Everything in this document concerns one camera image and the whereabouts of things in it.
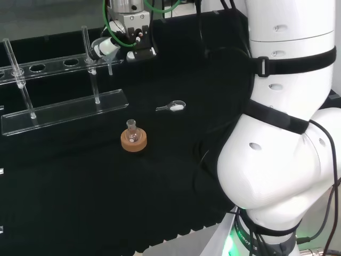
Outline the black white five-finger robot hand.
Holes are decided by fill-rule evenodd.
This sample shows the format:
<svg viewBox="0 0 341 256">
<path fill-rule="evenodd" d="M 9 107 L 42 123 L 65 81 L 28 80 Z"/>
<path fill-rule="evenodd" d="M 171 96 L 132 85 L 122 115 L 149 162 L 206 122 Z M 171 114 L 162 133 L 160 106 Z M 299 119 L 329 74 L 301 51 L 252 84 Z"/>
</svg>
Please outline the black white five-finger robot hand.
<svg viewBox="0 0 341 256">
<path fill-rule="evenodd" d="M 115 58 L 137 62 L 157 55 L 152 45 L 149 12 L 114 13 L 108 19 L 111 30 L 103 27 L 101 36 L 91 44 L 92 60 Z"/>
</svg>

